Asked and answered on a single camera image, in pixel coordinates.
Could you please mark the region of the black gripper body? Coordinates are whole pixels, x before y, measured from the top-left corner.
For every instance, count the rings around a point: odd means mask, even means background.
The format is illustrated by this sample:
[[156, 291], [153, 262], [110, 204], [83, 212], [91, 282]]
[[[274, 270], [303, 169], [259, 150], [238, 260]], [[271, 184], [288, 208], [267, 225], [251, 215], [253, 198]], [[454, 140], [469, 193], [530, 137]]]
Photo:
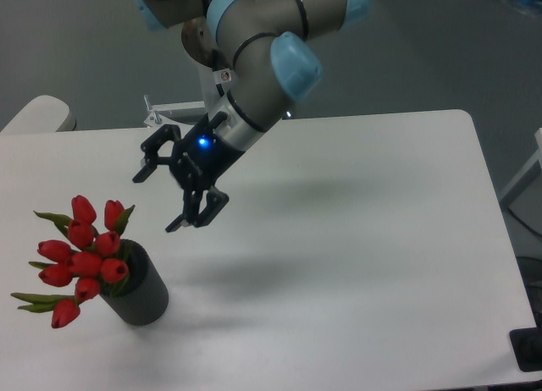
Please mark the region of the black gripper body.
[[215, 133], [226, 119], [224, 112], [205, 115], [185, 136], [175, 138], [169, 170], [184, 190], [208, 190], [244, 154]]

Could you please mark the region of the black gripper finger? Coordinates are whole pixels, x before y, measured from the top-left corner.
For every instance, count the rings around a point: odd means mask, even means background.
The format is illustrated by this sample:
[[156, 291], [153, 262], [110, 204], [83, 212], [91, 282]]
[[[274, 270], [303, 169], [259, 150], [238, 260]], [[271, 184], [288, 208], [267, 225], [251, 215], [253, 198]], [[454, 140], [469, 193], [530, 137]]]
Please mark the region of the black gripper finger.
[[193, 226], [201, 228], [208, 226], [228, 204], [230, 198], [224, 192], [211, 186], [203, 194], [202, 190], [186, 190], [183, 193], [183, 208], [165, 231], [173, 233], [181, 227]]
[[172, 124], [164, 124], [153, 132], [141, 143], [144, 153], [140, 171], [132, 178], [136, 184], [143, 183], [161, 165], [169, 165], [171, 157], [163, 157], [159, 154], [160, 149], [167, 142], [177, 143], [181, 141], [180, 127]]

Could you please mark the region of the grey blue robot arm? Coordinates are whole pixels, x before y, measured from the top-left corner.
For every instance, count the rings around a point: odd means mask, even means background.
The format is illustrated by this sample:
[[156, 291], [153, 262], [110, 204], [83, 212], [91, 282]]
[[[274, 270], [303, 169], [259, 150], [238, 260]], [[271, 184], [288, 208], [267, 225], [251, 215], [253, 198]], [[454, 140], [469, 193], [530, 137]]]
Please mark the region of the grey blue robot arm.
[[209, 225], [228, 202], [217, 179], [320, 81], [307, 41], [358, 23], [370, 0], [135, 0], [147, 24], [168, 29], [205, 19], [234, 84], [186, 133], [165, 124], [141, 146], [135, 182], [160, 165], [183, 191], [169, 231]]

